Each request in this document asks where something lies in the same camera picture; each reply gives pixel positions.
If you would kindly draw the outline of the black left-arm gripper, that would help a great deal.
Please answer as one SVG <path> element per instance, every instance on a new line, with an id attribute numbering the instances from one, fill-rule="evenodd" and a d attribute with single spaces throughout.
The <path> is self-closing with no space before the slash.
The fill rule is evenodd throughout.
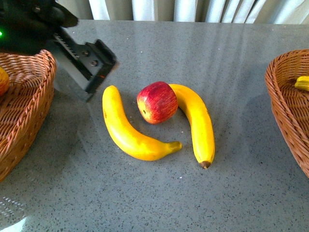
<path id="1" fill-rule="evenodd" d="M 63 29 L 77 24 L 78 18 L 55 0 L 2 0 L 0 51 L 32 56 L 54 37 L 52 54 L 73 79 L 71 90 L 82 101 L 88 101 L 117 60 L 102 40 L 78 44 Z"/>

